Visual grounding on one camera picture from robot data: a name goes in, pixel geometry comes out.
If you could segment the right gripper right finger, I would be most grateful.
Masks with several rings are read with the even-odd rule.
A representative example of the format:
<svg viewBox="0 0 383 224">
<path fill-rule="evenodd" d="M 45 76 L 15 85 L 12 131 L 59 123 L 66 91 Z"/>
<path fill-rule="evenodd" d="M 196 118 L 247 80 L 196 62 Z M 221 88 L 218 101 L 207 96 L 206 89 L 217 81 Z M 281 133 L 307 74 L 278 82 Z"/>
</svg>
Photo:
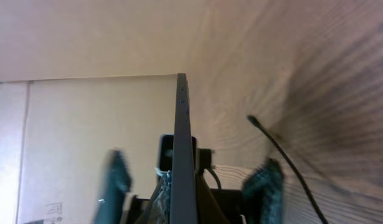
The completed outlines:
<svg viewBox="0 0 383 224">
<path fill-rule="evenodd" d="M 242 184 L 242 210 L 248 224 L 282 224 L 284 175 L 278 161 L 267 159 Z"/>
</svg>

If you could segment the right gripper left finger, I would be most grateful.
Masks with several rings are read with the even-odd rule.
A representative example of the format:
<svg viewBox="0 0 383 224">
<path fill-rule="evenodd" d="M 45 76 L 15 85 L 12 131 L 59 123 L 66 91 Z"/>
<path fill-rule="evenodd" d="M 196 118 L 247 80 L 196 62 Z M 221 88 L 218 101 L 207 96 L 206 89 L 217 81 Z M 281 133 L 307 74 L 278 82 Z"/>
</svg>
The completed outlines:
<svg viewBox="0 0 383 224">
<path fill-rule="evenodd" d="M 102 192 L 94 224 L 119 224 L 123 214 L 126 194 L 131 190 L 132 178 L 120 150 L 111 150 L 105 166 Z"/>
</svg>

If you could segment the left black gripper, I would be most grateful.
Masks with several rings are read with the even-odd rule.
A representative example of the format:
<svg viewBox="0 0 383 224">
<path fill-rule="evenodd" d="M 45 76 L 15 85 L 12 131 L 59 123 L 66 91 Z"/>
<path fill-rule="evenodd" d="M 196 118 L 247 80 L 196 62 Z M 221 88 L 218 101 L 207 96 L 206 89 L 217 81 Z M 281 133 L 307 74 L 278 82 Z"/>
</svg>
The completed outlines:
<svg viewBox="0 0 383 224">
<path fill-rule="evenodd" d="M 197 149 L 196 200 L 199 223 L 243 223 L 242 193 L 223 189 L 213 171 L 211 149 Z M 149 200 L 134 196 L 132 223 L 169 223 L 170 178 L 165 174 Z"/>
</svg>

